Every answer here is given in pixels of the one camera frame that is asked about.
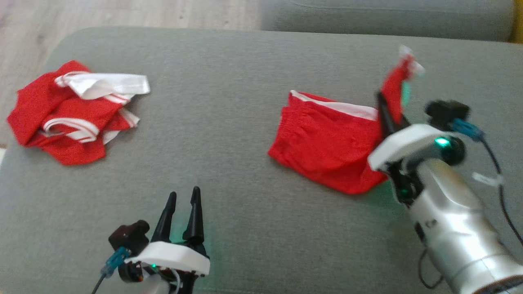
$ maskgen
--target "white trim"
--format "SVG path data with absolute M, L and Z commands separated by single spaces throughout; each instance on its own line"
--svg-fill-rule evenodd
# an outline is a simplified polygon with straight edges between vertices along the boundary
M 116 138 L 120 131 L 103 131 L 102 132 L 102 142 L 105 144 L 109 143 L 112 139 Z
M 120 98 L 117 98 L 117 97 L 114 97 L 114 96 L 111 96 L 111 95 L 106 95 L 104 96 L 105 99 L 113 102 L 113 103 L 116 103 L 116 104 L 121 104 L 121 105 L 125 105 L 127 104 L 129 101 L 125 101 L 125 100 L 122 100 Z
M 4 159 L 4 155 L 7 149 L 0 148 L 0 166 L 2 165 L 2 160 Z
M 405 45 L 400 45 L 400 59 L 404 60 L 407 59 L 409 56 L 414 57 L 412 50 Z M 409 63 L 407 65 L 407 69 L 409 71 L 410 76 L 409 80 L 417 76 L 423 76 L 425 74 L 425 68 L 416 61 L 412 61 L 411 63 Z
M 96 140 L 96 137 L 100 133 L 100 130 L 91 122 L 80 119 L 80 118 L 53 118 L 47 121 L 43 125 L 43 129 L 46 133 L 50 132 L 51 127 L 55 125 L 65 125 L 71 128 L 77 129 L 77 131 L 66 134 L 69 138 L 73 140 L 79 140 L 80 143 L 92 142 Z
M 120 94 L 123 98 L 131 101 L 131 98 L 134 97 L 136 94 Z
M 341 102 L 323 102 L 319 100 L 315 100 L 309 96 L 305 96 L 303 94 L 300 94 L 296 92 L 295 90 L 291 90 L 291 95 L 293 97 L 298 98 L 302 101 L 311 101 L 316 104 L 328 107 L 330 109 L 355 116 L 360 117 L 368 120 L 378 120 L 378 111 L 375 108 L 369 107 L 369 106 L 363 106 L 363 105 L 355 105 L 350 103 L 341 103 Z
M 43 131 L 43 130 L 39 130 L 38 133 L 40 135 L 42 135 L 42 136 L 47 137 L 47 138 L 54 137 L 54 136 L 60 136 L 60 135 L 64 134 L 64 132 L 52 132 L 52 131 L 46 132 L 46 131 Z
M 140 118 L 137 117 L 136 115 L 132 114 L 130 111 L 128 111 L 127 109 L 125 108 L 120 108 L 118 110 L 118 112 L 120 113 L 120 115 L 122 115 L 123 119 L 126 120 L 127 124 L 131 127 L 131 128 L 134 128 L 138 125 L 138 122 L 140 121 Z
M 82 82 L 86 80 L 104 81 L 110 85 L 114 93 L 121 94 L 147 94 L 151 91 L 147 76 L 139 74 L 122 73 L 83 73 L 73 80 Z
M 82 71 L 68 72 L 64 75 L 61 75 L 61 76 L 55 78 L 54 82 L 57 84 L 58 87 L 65 88 L 69 85 L 69 81 L 71 80 L 72 76 L 78 75 L 78 74 L 88 74 L 88 73 L 90 73 L 90 72 L 82 72 Z

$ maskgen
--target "silver robot arm segment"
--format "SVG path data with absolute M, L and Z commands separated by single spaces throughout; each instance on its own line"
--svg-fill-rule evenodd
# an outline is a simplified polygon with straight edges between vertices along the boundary
M 437 101 L 427 107 L 430 125 L 410 125 L 403 118 L 400 126 L 378 93 L 385 139 L 370 154 L 369 165 L 389 175 L 397 201 L 454 293 L 523 294 L 523 266 L 500 241 L 483 203 L 450 167 L 464 159 L 465 150 L 448 125 L 466 119 L 468 110 L 455 101 Z
M 439 159 L 420 163 L 417 175 L 425 188 L 408 212 L 452 291 L 504 293 L 522 284 L 523 266 L 501 243 L 483 204 L 461 176 Z M 518 288 L 510 293 L 523 293 Z

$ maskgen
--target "gray fabric surface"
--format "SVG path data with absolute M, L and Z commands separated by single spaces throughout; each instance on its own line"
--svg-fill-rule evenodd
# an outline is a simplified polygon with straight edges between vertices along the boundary
M 512 0 L 264 0 L 264 30 L 498 40 L 510 37 Z
M 95 72 L 145 74 L 152 92 L 129 107 L 142 118 L 108 156 L 64 167 L 14 142 L 0 168 L 0 291 L 88 293 L 112 253 L 109 234 L 157 222 L 178 192 L 173 232 L 187 225 L 192 187 L 203 196 L 211 274 L 195 293 L 448 293 L 423 288 L 422 247 L 384 184 L 346 196 L 271 160 L 280 109 L 291 89 L 373 106 L 373 93 L 411 47 L 426 75 L 406 110 L 457 99 L 472 107 L 506 175 L 508 210 L 523 230 L 523 47 L 494 42 L 290 32 L 93 28 L 66 38 L 46 71 L 77 59 Z M 468 144 L 460 168 L 493 175 Z M 521 260 L 493 188 L 472 183 L 502 240 Z M 427 279 L 436 279 L 426 264 Z M 118 276 L 100 293 L 139 293 Z

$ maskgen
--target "black cable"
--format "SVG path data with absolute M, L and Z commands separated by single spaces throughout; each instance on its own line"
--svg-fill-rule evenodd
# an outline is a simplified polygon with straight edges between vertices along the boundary
M 487 152 L 488 152 L 492 162 L 494 163 L 494 166 L 496 167 L 496 171 L 497 171 L 499 177 L 501 177 L 501 167 L 499 166 L 499 162 L 497 161 L 496 156 L 494 155 L 494 152 L 492 152 L 492 149 L 487 144 L 487 141 L 485 140 L 485 138 L 481 138 L 481 142 L 483 143 L 483 146 L 485 146 L 485 149 L 487 150 Z M 514 235 L 516 235 L 518 241 L 523 246 L 523 239 L 521 238 L 521 235 L 519 234 L 518 230 L 516 229 L 516 227 L 512 223 L 512 220 L 508 216 L 507 207 L 505 205 L 505 195 L 503 194 L 503 184 L 502 183 L 499 184 L 499 188 L 498 189 L 499 189 L 499 205 L 501 206 L 501 211 L 503 212 L 503 216 L 507 220 L 507 223 L 508 223 L 509 227 L 514 232 Z
M 425 280 L 423 279 L 423 276 L 422 276 L 422 261 L 426 254 L 427 254 L 427 250 L 425 249 L 425 250 L 423 250 L 422 254 L 419 256 L 418 278 L 419 278 L 419 281 L 422 282 L 423 286 L 425 286 L 427 289 L 433 290 L 433 289 L 436 289 L 436 287 L 438 287 L 438 285 L 443 281 L 443 276 L 439 276 L 439 279 L 433 285 L 429 285 L 429 284 L 427 284 L 427 282 L 425 282 Z
M 98 280 L 98 283 L 96 283 L 96 286 L 95 288 L 93 289 L 93 292 L 91 292 L 91 294 L 95 294 L 96 291 L 98 291 L 98 288 L 100 287 L 100 284 L 101 282 L 105 279 L 105 274 L 102 274 L 102 276 L 100 277 L 100 280 Z

